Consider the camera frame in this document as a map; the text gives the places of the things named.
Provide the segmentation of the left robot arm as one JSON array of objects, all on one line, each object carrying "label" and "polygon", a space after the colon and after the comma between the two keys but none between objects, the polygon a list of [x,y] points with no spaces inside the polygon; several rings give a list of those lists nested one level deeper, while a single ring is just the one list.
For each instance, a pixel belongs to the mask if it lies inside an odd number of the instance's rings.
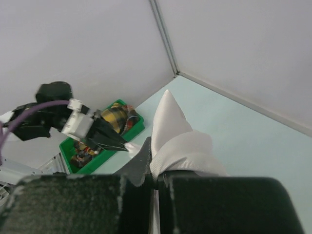
[{"label": "left robot arm", "polygon": [[84,143],[95,152],[127,151],[127,141],[116,133],[100,110],[92,110],[73,97],[71,85],[65,81],[42,84],[36,102],[17,107],[10,119],[1,123],[0,145],[11,134],[22,141],[50,138],[50,130]]}]

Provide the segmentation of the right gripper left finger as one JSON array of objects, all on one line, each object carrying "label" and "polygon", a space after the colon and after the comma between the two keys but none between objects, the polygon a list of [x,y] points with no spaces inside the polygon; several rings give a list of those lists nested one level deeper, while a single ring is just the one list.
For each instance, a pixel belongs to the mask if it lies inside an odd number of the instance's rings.
[{"label": "right gripper left finger", "polygon": [[23,178],[0,215],[3,234],[146,234],[152,180],[151,138],[111,175]]}]

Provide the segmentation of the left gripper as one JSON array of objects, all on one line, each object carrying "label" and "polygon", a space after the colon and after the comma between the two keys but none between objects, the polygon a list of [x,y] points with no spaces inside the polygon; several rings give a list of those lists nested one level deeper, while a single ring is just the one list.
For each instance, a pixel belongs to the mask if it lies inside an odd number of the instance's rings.
[{"label": "left gripper", "polygon": [[93,123],[82,142],[93,151],[127,151],[126,141],[112,125],[96,110],[92,116]]}]

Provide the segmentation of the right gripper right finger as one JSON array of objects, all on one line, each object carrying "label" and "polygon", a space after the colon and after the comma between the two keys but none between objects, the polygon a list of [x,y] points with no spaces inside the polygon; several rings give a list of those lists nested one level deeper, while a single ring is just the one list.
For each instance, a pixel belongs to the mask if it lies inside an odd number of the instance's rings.
[{"label": "right gripper right finger", "polygon": [[199,176],[169,171],[158,178],[163,234],[302,234],[283,185],[269,177]]}]

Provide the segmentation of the white long sleeve shirt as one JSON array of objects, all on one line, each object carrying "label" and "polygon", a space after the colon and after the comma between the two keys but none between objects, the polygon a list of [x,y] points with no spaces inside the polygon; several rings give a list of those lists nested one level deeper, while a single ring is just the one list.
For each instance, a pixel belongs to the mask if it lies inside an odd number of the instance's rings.
[{"label": "white long sleeve shirt", "polygon": [[152,135],[142,146],[126,143],[131,160],[120,169],[129,180],[124,198],[126,234],[160,233],[169,213],[159,208],[156,191],[162,173],[187,178],[226,176],[213,156],[212,139],[194,130],[170,91],[165,91],[153,120]]}]

